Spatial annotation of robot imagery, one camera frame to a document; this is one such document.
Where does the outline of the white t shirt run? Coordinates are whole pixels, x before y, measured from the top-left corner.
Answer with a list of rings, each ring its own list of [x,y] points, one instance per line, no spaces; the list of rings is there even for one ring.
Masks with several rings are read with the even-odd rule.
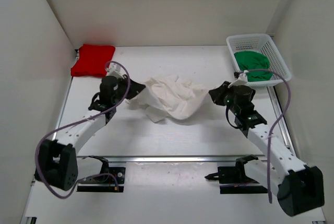
[[[207,86],[177,75],[151,77],[144,85],[144,90],[126,103],[131,109],[142,109],[154,123],[167,117],[186,120],[212,102]]]

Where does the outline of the red t shirt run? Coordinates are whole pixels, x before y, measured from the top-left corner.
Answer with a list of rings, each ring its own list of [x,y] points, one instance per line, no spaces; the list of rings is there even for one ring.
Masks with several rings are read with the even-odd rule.
[[[83,44],[78,50],[79,59],[70,70],[71,76],[104,77],[105,64],[112,60],[114,52],[115,47],[111,45]]]

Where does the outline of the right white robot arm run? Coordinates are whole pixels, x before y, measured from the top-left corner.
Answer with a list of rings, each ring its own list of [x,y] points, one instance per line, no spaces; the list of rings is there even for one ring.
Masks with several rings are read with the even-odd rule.
[[[273,135],[267,121],[252,103],[254,89],[225,81],[210,90],[209,95],[214,104],[224,106],[226,113],[234,114],[233,128],[257,146],[267,161],[260,161],[254,155],[243,156],[236,160],[230,172],[210,174],[206,176],[207,180],[219,180],[221,184],[255,181],[276,196],[280,207],[290,217],[324,205],[321,170],[316,166],[309,167]]]

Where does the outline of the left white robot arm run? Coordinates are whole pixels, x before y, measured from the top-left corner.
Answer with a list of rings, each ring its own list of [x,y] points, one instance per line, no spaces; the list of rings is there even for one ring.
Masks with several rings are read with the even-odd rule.
[[[86,142],[105,127],[125,100],[139,95],[146,85],[127,75],[105,76],[94,94],[86,115],[78,122],[65,126],[64,135],[55,140],[43,137],[35,151],[35,178],[48,189],[68,191],[78,181],[77,154]]]

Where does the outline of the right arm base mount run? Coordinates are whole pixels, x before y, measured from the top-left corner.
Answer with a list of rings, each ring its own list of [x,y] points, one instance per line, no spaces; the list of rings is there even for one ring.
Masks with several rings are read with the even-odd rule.
[[[267,189],[246,176],[245,165],[258,161],[254,155],[237,158],[234,166],[218,166],[216,173],[205,176],[207,181],[218,181],[220,194],[266,194]]]

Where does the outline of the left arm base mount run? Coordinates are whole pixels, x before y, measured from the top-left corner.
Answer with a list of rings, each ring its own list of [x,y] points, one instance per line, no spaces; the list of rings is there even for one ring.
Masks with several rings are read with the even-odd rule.
[[[106,158],[88,156],[78,159],[77,192],[122,193],[125,185],[124,164],[111,164]]]

